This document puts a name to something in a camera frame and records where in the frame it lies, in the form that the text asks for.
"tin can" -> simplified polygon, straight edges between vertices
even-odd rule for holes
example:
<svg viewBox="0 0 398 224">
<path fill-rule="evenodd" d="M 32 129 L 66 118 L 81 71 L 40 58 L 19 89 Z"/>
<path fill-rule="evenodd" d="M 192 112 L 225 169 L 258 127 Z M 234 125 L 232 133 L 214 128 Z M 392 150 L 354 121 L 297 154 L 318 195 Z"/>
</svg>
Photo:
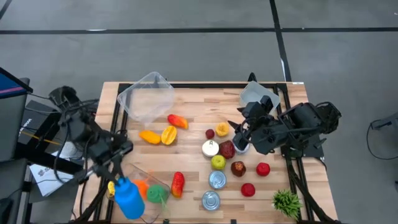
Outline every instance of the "tin can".
<svg viewBox="0 0 398 224">
<path fill-rule="evenodd" d="M 209 175 L 209 184 L 216 190 L 222 189 L 226 184 L 226 176 L 221 171 L 213 171 Z"/>
<path fill-rule="evenodd" d="M 201 204 L 208 211 L 217 210 L 220 207 L 220 196 L 218 196 L 218 193 L 209 190 L 203 194 Z"/>
<path fill-rule="evenodd" d="M 201 147 L 202 152 L 205 156 L 213 157 L 217 155 L 219 146 L 214 140 L 207 140 Z"/>
</svg>

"blue bottle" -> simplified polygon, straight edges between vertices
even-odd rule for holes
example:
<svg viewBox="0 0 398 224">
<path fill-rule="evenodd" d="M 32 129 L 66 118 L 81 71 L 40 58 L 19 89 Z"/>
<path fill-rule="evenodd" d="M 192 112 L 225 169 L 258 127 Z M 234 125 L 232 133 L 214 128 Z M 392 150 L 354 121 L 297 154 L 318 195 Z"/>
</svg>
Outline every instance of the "blue bottle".
<svg viewBox="0 0 398 224">
<path fill-rule="evenodd" d="M 119 178 L 119 186 L 115 184 L 114 199 L 128 219 L 137 219 L 144 214 L 145 204 L 138 187 L 128 178 Z"/>
</svg>

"floor line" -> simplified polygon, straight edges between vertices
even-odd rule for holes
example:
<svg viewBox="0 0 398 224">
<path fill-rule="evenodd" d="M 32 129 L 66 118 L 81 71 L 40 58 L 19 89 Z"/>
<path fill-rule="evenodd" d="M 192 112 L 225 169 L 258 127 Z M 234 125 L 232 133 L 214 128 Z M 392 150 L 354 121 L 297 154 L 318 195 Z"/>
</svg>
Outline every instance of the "floor line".
<svg viewBox="0 0 398 224">
<path fill-rule="evenodd" d="M 4 3 L 3 7 L 0 10 L 0 20 L 4 16 L 4 13 L 6 13 L 8 6 L 10 6 L 12 0 L 7 0 L 6 3 Z"/>
<path fill-rule="evenodd" d="M 214 27 L 164 29 L 91 29 L 91 30 L 0 30 L 0 34 L 195 34 L 195 33 L 262 33 L 275 32 L 268 27 Z"/>
<path fill-rule="evenodd" d="M 276 39 L 278 41 L 279 55 L 280 55 L 282 69 L 284 71 L 285 81 L 291 82 L 292 76 L 290 75 L 289 63 L 287 62 L 284 38 L 282 36 L 282 32 L 281 32 L 281 28 L 280 28 L 280 24 L 279 24 L 279 17 L 278 17 L 278 12 L 276 9 L 275 0 L 269 0 L 269 4 L 271 5 L 272 17 L 273 17 L 274 24 L 275 24 Z"/>
<path fill-rule="evenodd" d="M 397 32 L 398 27 L 281 28 L 282 32 Z"/>
</svg>

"computer screen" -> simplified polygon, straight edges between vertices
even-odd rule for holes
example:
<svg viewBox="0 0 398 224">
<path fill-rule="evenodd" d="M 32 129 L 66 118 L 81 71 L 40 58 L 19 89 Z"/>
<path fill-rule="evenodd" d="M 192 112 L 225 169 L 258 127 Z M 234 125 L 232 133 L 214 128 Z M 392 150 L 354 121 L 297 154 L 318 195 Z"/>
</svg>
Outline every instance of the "computer screen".
<svg viewBox="0 0 398 224">
<path fill-rule="evenodd" d="M 3 68 L 0 68 L 0 99 L 25 95 L 31 92 L 33 92 L 33 90 L 28 85 Z"/>
</svg>

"wooden table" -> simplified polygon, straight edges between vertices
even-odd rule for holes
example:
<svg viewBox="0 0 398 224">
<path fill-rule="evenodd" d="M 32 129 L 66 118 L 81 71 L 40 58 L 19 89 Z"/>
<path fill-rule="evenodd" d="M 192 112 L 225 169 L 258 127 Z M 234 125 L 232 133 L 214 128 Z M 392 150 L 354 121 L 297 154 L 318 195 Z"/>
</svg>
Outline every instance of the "wooden table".
<svg viewBox="0 0 398 224">
<path fill-rule="evenodd" d="M 99 101 L 96 122 L 103 129 L 110 129 L 116 96 L 118 94 L 118 82 L 104 83 L 101 99 Z M 302 83 L 286 83 L 291 106 L 306 102 L 307 93 Z M 150 145 L 138 137 L 138 132 L 143 126 L 131 119 L 127 121 L 129 138 L 134 143 L 134 150 L 123 159 L 124 168 L 131 163 L 138 168 L 150 172 L 162 182 L 171 185 L 174 172 L 183 172 L 185 187 L 182 199 L 169 197 L 165 212 L 158 218 L 162 222 L 164 218 L 171 223 L 230 223 L 231 219 L 237 219 L 238 223 L 294 223 L 294 220 L 285 218 L 280 212 L 271 206 L 272 196 L 279 189 L 290 189 L 284 158 L 280 149 L 275 154 L 262 155 L 251 148 L 247 154 L 234 156 L 227 161 L 224 173 L 227 176 L 227 185 L 223 190 L 217 190 L 221 197 L 221 207 L 214 212 L 204 210 L 201 205 L 201 196 L 207 190 L 208 175 L 211 172 L 210 160 L 203 156 L 201 146 L 206 141 L 205 131 L 214 129 L 219 122 L 227 120 L 240 123 L 243 117 L 236 110 L 239 107 L 239 94 L 241 88 L 175 88 L 175 103 L 167 114 L 179 114 L 187 118 L 189 129 L 178 129 L 178 142 L 173 146 Z M 285 111 L 283 94 L 281 96 L 281 108 Z M 167 114 L 158 118 L 150 129 L 161 133 L 167 127 Z M 219 143 L 232 139 L 233 129 L 229 129 L 229 135 L 225 138 L 215 137 Z M 235 177 L 230 171 L 230 165 L 234 161 L 243 161 L 247 172 L 243 177 Z M 259 162 L 266 162 L 271 166 L 271 173 L 267 177 L 258 177 L 255 168 Z M 337 219 L 335 206 L 331 196 L 328 177 L 324 166 L 313 158 L 303 158 L 305 175 L 308 188 L 322 209 Z M 256 188 L 253 197 L 243 197 L 240 188 L 243 183 L 250 182 Z M 83 197 L 83 209 L 92 201 L 98 192 L 100 178 L 91 176 L 86 184 Z M 78 214 L 81 186 L 78 189 L 73 211 Z M 100 219 L 105 219 L 108 199 L 103 200 Z M 305 208 L 302 209 L 303 219 L 306 219 Z M 127 220 L 119 207 L 113 208 L 112 223 L 132 223 L 140 220 Z"/>
</svg>

